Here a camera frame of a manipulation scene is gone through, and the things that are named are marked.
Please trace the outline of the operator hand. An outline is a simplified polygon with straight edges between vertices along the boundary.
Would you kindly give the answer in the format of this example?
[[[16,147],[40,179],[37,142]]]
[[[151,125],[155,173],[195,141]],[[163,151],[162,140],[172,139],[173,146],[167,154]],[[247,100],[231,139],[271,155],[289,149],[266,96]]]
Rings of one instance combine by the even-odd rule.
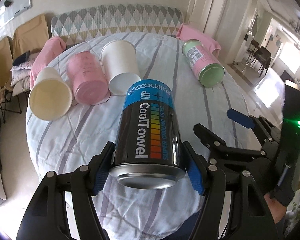
[[[287,208],[277,199],[270,197],[270,193],[264,195],[264,199],[269,207],[275,224],[277,224],[286,214]]]

